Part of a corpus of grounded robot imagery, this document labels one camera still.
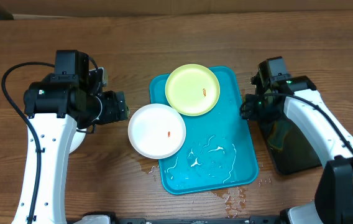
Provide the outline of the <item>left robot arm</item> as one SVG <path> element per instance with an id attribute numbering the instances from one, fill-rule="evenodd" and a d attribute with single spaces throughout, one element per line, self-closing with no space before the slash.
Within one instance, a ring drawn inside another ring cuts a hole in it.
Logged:
<path id="1" fill-rule="evenodd" d="M 128 118 L 124 93 L 87 94 L 72 83 L 34 82 L 24 93 L 28 149 L 13 223 L 66 223 L 69 153 L 86 129 Z"/>

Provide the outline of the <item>green yellow sponge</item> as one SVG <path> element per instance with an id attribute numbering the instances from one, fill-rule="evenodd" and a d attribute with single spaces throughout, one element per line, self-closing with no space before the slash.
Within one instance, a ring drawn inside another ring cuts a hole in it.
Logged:
<path id="1" fill-rule="evenodd" d="M 278 120 L 273 123 L 271 131 L 267 137 L 268 145 L 275 150 L 283 149 L 284 141 L 291 130 L 291 123 L 285 120 Z"/>

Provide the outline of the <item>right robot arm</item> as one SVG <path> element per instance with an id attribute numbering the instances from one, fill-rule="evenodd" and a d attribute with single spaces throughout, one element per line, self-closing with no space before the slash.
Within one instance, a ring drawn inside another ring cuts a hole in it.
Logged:
<path id="1" fill-rule="evenodd" d="M 314 200 L 281 211 L 280 223 L 353 223 L 353 137 L 324 104 L 306 76 L 252 77 L 255 94 L 240 108 L 243 119 L 271 123 L 291 121 L 323 166 Z"/>

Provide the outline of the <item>white plate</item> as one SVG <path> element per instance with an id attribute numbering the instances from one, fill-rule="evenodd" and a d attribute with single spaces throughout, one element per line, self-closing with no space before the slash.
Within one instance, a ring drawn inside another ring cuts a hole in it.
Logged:
<path id="1" fill-rule="evenodd" d="M 84 138 L 86 136 L 86 131 L 87 129 L 77 129 L 76 133 L 73 136 L 72 142 L 71 142 L 71 146 L 70 146 L 70 150 L 69 153 L 71 154 L 72 152 L 74 152 L 84 141 Z"/>
<path id="2" fill-rule="evenodd" d="M 186 139 L 186 125 L 172 107 L 153 103 L 139 108 L 129 121 L 132 147 L 150 159 L 164 159 L 177 153 Z"/>

